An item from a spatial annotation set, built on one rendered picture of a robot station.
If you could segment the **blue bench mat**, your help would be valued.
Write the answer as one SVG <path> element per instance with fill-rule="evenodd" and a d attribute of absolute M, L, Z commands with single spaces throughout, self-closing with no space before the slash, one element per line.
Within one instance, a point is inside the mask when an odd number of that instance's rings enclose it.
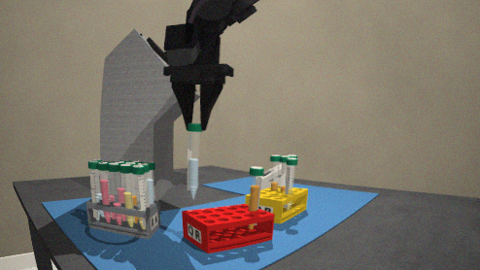
<path fill-rule="evenodd" d="M 272 240 L 206 253 L 184 237 L 182 211 L 245 204 L 251 178 L 203 185 L 244 196 L 162 211 L 161 226 L 150 239 L 90 228 L 86 202 L 91 197 L 42 204 L 97 270 L 261 270 L 318 239 L 379 195 L 294 184 L 308 188 L 306 210 L 274 223 Z"/>

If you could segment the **yellow rack with round wells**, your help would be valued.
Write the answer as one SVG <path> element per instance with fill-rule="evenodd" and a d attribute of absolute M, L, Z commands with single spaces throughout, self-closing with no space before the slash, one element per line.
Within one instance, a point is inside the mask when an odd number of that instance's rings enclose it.
<path fill-rule="evenodd" d="M 260 191 L 258 208 L 275 214 L 274 223 L 281 224 L 306 210 L 307 196 L 308 189 L 306 188 L 294 187 L 293 194 L 287 195 L 284 191 L 280 190 L 280 186 L 278 186 L 277 190 L 273 190 L 269 187 Z M 291 208 L 287 211 L 283 205 L 290 202 L 292 202 Z"/>

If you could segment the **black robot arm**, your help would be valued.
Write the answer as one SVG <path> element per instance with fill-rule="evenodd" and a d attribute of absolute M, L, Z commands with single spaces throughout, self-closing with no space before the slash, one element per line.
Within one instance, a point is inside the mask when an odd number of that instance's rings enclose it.
<path fill-rule="evenodd" d="M 235 21 L 241 23 L 246 17 L 256 12 L 257 9 L 252 3 L 259 0 L 209 0 L 196 13 L 194 27 L 190 33 L 187 33 L 187 22 L 199 1 L 192 1 L 187 10 L 185 24 L 166 26 L 164 40 L 166 52 L 159 49 L 151 38 L 147 39 L 153 50 L 169 66 L 220 64 L 220 35 L 228 25 L 231 26 Z"/>

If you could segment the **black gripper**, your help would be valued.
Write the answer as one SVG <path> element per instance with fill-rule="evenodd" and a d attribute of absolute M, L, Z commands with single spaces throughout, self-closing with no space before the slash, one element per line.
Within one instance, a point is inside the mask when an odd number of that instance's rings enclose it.
<path fill-rule="evenodd" d="M 200 121 L 202 131 L 204 131 L 207 128 L 212 109 L 223 90 L 225 76 L 233 77 L 233 74 L 234 69 L 227 64 L 164 67 L 163 75 L 170 76 L 170 83 L 172 83 L 173 91 L 182 110 L 187 130 L 188 124 L 192 123 L 195 85 L 200 84 Z M 213 89 L 215 89 L 214 92 Z M 212 98 L 211 94 L 213 94 Z"/>

